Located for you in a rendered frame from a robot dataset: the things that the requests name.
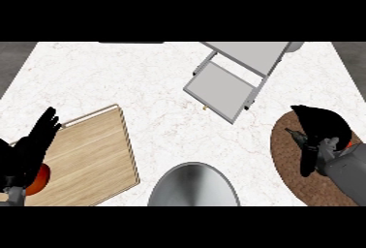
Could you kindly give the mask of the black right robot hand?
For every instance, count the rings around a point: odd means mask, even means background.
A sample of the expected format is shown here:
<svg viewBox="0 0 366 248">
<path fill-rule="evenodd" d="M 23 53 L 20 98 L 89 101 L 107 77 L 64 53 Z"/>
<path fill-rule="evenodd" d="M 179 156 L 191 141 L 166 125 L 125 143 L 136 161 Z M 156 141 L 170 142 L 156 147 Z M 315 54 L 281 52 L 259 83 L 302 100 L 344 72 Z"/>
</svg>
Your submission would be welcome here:
<svg viewBox="0 0 366 248">
<path fill-rule="evenodd" d="M 352 140 L 352 130 L 344 118 L 334 111 L 306 105 L 293 106 L 293 110 L 308 136 L 308 142 L 300 146 L 300 174 L 309 177 L 316 170 L 321 141 L 339 138 L 336 151 L 343 151 Z"/>
</svg>

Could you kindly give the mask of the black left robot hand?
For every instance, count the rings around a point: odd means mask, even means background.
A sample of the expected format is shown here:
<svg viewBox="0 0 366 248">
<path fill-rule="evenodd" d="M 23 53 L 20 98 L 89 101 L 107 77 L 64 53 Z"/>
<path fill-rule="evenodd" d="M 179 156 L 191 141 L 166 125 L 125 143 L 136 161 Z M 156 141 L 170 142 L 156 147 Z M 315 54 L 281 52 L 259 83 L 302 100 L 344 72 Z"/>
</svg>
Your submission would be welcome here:
<svg viewBox="0 0 366 248">
<path fill-rule="evenodd" d="M 27 188 L 32 185 L 61 127 L 57 110 L 48 108 L 30 134 L 15 145 L 0 139 L 0 193 L 14 186 Z"/>
</svg>

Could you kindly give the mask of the dark eggplant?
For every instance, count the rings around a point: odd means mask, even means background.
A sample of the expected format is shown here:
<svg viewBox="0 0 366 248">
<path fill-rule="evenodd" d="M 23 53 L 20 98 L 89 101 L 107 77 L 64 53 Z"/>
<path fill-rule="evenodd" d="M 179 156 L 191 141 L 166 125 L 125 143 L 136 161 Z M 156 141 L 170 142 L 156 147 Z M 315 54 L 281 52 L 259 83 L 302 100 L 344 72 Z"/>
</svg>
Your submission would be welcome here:
<svg viewBox="0 0 366 248">
<path fill-rule="evenodd" d="M 290 128 L 287 128 L 288 133 L 293 135 L 294 141 L 297 142 L 299 146 L 305 146 L 308 142 L 308 136 L 300 131 L 294 131 Z"/>
</svg>

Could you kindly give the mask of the brown round woven placemat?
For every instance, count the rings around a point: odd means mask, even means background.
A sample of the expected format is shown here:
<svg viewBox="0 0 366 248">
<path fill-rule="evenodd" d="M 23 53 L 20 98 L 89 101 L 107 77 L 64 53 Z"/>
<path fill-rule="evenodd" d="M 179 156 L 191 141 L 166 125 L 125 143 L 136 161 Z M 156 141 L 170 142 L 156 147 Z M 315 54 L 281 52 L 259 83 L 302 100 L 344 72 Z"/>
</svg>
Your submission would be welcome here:
<svg viewBox="0 0 366 248">
<path fill-rule="evenodd" d="M 274 126 L 271 152 L 277 171 L 294 195 L 309 206 L 356 206 L 355 201 L 327 176 L 318 172 L 309 177 L 300 175 L 302 151 L 287 128 L 303 132 L 299 116 L 293 110 L 282 115 Z"/>
</svg>

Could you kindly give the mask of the grey tiered shelf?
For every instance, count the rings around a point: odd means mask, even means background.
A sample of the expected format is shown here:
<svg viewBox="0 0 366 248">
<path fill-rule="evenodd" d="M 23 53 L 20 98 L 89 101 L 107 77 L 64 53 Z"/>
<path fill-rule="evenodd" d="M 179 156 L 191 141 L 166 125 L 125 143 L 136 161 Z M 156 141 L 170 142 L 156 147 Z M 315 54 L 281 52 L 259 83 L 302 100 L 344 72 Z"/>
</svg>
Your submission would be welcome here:
<svg viewBox="0 0 366 248">
<path fill-rule="evenodd" d="M 291 42 L 204 42 L 212 49 L 184 87 L 185 92 L 234 124 L 244 109 L 253 106 L 266 81 L 282 61 Z M 213 61 L 220 54 L 262 78 L 251 85 Z"/>
</svg>

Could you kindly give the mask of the red orange round fruit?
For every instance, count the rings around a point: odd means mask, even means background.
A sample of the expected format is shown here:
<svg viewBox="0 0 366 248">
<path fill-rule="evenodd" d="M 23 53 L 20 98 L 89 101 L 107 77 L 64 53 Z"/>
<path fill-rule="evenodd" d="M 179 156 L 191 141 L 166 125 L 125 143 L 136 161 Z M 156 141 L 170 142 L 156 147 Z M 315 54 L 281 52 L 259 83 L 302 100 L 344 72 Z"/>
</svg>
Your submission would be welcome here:
<svg viewBox="0 0 366 248">
<path fill-rule="evenodd" d="M 51 180 L 51 168 L 46 164 L 43 164 L 36 179 L 32 185 L 26 188 L 26 194 L 29 196 L 37 194 L 45 189 L 49 180 Z"/>
</svg>

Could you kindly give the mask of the pale wooden cutting board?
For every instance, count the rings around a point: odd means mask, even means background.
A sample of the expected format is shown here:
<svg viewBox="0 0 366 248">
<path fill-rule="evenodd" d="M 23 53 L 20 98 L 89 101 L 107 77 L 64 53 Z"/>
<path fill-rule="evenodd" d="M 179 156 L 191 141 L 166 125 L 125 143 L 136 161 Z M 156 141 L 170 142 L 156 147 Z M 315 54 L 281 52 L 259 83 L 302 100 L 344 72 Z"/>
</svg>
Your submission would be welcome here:
<svg viewBox="0 0 366 248">
<path fill-rule="evenodd" d="M 67 122 L 48 149 L 45 189 L 27 206 L 89 206 L 139 184 L 122 107 L 113 105 Z"/>
</svg>

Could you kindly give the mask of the silver metal bowl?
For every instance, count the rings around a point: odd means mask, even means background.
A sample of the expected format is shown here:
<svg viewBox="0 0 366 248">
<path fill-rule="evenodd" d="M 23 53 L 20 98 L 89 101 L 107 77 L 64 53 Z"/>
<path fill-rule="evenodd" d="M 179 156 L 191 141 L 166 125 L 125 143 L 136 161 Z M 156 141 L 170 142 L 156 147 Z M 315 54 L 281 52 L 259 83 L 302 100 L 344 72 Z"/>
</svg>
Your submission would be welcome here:
<svg viewBox="0 0 366 248">
<path fill-rule="evenodd" d="M 160 178 L 148 206 L 240 206 L 229 179 L 201 162 L 178 165 Z"/>
</svg>

